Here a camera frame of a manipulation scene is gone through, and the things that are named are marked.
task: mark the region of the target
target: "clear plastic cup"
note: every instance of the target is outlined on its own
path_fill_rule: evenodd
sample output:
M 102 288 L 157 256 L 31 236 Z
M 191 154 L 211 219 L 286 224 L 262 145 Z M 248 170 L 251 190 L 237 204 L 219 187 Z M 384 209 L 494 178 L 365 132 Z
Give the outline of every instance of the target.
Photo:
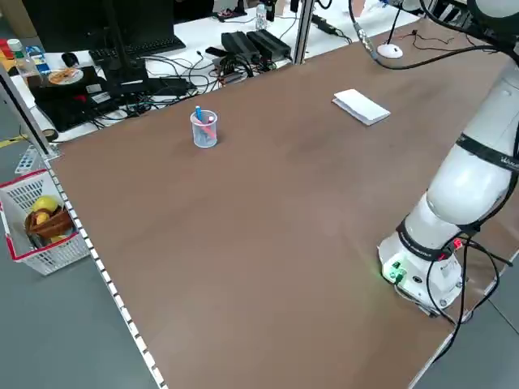
M 190 120 L 196 146 L 208 148 L 217 144 L 218 116 L 213 111 L 203 110 L 202 122 L 196 117 L 196 112 L 191 114 Z

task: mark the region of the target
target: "red basket rim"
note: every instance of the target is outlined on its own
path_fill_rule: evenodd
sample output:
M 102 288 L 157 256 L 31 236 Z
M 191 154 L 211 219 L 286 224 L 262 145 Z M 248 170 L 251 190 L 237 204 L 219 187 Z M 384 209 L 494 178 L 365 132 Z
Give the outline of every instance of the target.
M 42 174 L 42 173 L 44 173 L 46 171 L 47 171 L 47 169 L 35 170 L 34 172 L 31 172 L 29 174 L 25 174 L 23 176 L 19 176 L 19 177 L 15 178 L 14 180 L 11 180 L 11 181 L 8 181 L 8 182 L 4 182 L 4 183 L 0 184 L 0 188 L 4 188 L 6 186 L 15 184 L 16 182 L 20 182 L 20 181 L 24 180 L 25 178 L 36 176 L 36 175 Z
M 78 233 L 79 233 L 79 231 L 76 231 L 75 233 L 72 233 L 69 237 L 63 238 L 61 241 L 57 241 L 57 242 L 51 243 L 50 245 L 45 246 L 45 247 L 41 247 L 40 249 L 35 249 L 33 251 L 29 251 L 28 253 L 22 254 L 20 256 L 17 256 L 16 253 L 15 253 L 15 245 L 13 244 L 13 240 L 11 238 L 11 235 L 9 233 L 6 233 L 7 249 L 9 250 L 9 254 L 11 254 L 11 258 L 13 259 L 13 261 L 19 262 L 22 259 L 27 258 L 29 255 L 38 254 L 38 253 L 41 253 L 43 251 L 47 251 L 48 249 L 52 249 L 55 246 L 59 246 L 59 245 L 65 243 L 65 242 L 68 242 L 73 237 L 75 237 Z

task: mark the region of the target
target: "basket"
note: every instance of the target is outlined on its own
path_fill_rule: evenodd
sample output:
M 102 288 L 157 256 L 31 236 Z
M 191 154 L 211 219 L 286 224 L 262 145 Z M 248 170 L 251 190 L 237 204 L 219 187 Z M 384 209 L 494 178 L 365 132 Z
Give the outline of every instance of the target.
M 0 184 L 0 215 L 7 249 L 15 262 L 25 263 L 46 276 L 86 257 L 89 252 L 78 231 L 46 247 L 33 247 L 25 233 L 24 221 L 42 195 L 52 195 L 60 206 L 64 206 L 52 177 L 44 169 Z

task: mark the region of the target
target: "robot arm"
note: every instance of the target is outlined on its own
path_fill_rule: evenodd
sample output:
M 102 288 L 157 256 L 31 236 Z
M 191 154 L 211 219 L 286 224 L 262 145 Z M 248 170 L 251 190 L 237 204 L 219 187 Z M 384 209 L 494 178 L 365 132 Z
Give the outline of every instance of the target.
M 519 34 L 517 0 L 468 0 L 467 5 L 489 41 L 509 43 Z M 416 207 L 379 246 L 383 276 L 436 311 L 461 291 L 461 266 L 442 249 L 467 225 L 484 220 L 517 182 L 517 170 L 467 150 L 467 139 L 501 159 L 517 161 L 519 67 L 513 60 L 502 71 L 476 115 L 440 166 Z

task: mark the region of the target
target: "bottle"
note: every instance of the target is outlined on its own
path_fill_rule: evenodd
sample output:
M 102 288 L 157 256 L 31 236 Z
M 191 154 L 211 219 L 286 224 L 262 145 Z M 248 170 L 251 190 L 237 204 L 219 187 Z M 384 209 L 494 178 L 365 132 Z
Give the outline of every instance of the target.
M 267 7 L 261 2 L 256 7 L 256 30 L 267 28 Z
M 30 58 L 18 39 L 10 39 L 7 41 L 9 49 L 15 55 L 15 66 L 18 69 L 19 75 L 22 77 L 30 77 L 31 75 L 39 75 L 40 72 L 36 68 L 36 64 Z

